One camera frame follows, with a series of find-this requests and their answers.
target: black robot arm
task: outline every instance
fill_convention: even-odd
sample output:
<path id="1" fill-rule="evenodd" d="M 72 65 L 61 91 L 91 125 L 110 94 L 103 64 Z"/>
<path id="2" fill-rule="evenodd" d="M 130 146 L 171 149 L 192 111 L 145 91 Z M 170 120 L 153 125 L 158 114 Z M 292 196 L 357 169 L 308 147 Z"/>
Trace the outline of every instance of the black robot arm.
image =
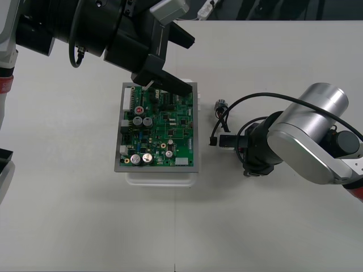
<path id="1" fill-rule="evenodd" d="M 163 70 L 168 42 L 189 48 L 195 38 L 174 22 L 163 25 L 150 12 L 160 0 L 30 0 L 16 43 L 50 55 L 54 39 L 70 44 L 74 67 L 86 52 L 132 73 L 132 80 L 185 96 L 192 89 Z M 74 45 L 78 61 L 74 61 Z"/>

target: white connector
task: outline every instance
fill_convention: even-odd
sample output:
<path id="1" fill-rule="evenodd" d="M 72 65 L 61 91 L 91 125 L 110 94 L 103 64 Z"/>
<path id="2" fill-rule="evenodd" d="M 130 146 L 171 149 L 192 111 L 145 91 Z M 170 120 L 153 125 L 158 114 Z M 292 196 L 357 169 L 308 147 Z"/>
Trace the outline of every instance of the white connector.
<path id="1" fill-rule="evenodd" d="M 131 88 L 125 88 L 124 90 L 124 112 L 129 112 L 131 109 Z"/>
<path id="2" fill-rule="evenodd" d="M 214 6 L 216 6 L 218 4 L 220 0 L 214 0 Z M 207 0 L 203 7 L 198 11 L 198 19 L 200 21 L 205 21 L 208 19 L 208 17 L 211 15 L 213 11 L 213 6 L 210 3 L 210 0 Z"/>

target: black connector plug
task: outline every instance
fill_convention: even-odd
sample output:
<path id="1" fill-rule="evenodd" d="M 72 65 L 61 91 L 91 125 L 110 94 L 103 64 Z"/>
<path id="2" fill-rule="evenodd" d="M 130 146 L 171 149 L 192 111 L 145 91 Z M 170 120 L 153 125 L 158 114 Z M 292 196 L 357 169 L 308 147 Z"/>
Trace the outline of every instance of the black connector plug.
<path id="1" fill-rule="evenodd" d="M 217 146 L 218 139 L 216 136 L 209 137 L 209 145 L 210 146 Z"/>

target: cable connector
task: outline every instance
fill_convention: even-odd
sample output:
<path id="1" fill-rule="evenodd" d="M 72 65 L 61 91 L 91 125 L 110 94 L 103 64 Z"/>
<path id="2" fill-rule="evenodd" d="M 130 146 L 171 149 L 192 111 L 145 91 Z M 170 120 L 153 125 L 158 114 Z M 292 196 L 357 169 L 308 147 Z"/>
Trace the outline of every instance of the cable connector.
<path id="1" fill-rule="evenodd" d="M 205 21 L 212 14 L 214 7 L 217 6 L 220 0 L 207 0 L 203 7 L 198 11 L 198 19 Z"/>

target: white plastic container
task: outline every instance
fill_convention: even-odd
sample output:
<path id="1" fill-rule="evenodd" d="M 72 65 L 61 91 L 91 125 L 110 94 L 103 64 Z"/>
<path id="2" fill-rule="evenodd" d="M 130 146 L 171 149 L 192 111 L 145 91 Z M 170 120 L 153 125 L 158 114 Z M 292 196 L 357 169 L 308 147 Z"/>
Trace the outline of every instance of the white plastic container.
<path id="1" fill-rule="evenodd" d="M 200 111 L 200 93 L 198 92 L 198 111 Z M 191 187 L 197 182 L 199 173 L 126 173 L 130 185 L 154 187 Z"/>

